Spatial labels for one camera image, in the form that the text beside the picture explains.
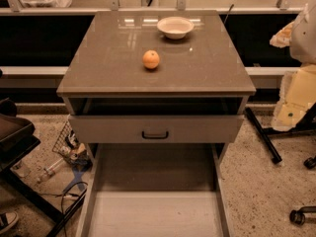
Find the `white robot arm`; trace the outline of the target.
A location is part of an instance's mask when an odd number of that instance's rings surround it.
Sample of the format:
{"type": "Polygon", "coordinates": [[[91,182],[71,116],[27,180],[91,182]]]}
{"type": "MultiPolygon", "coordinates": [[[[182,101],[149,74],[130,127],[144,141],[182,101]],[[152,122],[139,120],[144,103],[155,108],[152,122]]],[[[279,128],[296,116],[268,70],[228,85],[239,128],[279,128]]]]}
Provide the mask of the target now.
{"type": "Polygon", "coordinates": [[[272,128],[295,128],[316,104],[316,0],[309,0],[294,21],[270,39],[270,45],[289,47],[290,56],[301,66],[286,72],[281,80],[272,128]]]}

